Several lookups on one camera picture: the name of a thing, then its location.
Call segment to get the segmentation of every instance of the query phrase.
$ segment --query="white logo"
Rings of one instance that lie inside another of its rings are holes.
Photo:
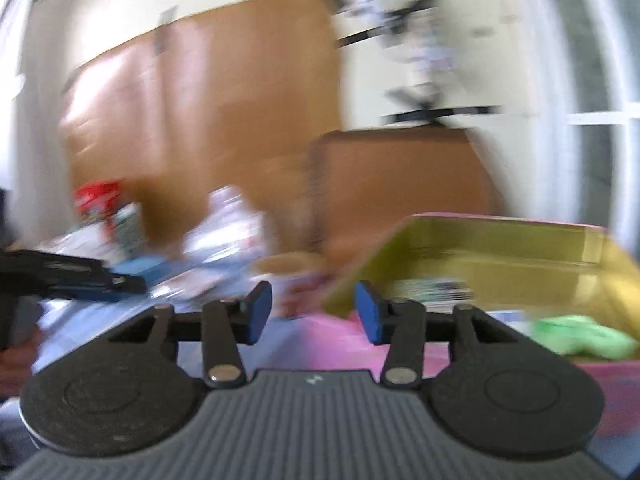
[[[322,382],[322,377],[319,375],[314,375],[313,377],[306,378],[305,381],[311,384],[312,386],[316,386],[316,384]]]

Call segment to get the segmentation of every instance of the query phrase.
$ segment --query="paper cup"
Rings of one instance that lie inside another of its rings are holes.
[[[269,256],[251,266],[251,282],[271,283],[273,300],[270,317],[284,317],[284,299],[294,288],[313,288],[324,276],[324,259],[312,253],[284,253]]]

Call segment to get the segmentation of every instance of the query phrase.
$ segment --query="gray ribbed surface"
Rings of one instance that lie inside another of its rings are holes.
[[[507,462],[441,431],[414,394],[368,372],[260,372],[210,394],[180,433],[111,459],[40,452],[12,480],[611,479],[585,453]]]

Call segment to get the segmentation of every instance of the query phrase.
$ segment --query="white curtain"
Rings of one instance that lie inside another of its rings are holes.
[[[10,190],[10,219],[27,246],[64,232],[72,221],[57,117],[43,106],[37,81],[21,73],[33,0],[0,0],[0,187]],[[34,44],[38,40],[34,31]],[[41,44],[40,52],[52,45]]]

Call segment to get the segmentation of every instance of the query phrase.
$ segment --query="brown panel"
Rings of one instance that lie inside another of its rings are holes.
[[[203,218],[209,191],[236,184],[281,249],[302,248],[309,142],[340,128],[335,41],[324,0],[249,0],[99,56],[61,125],[74,185],[126,179],[165,244]]]
[[[499,212],[464,130],[337,132],[315,150],[316,242],[334,267],[373,248],[406,216]]]

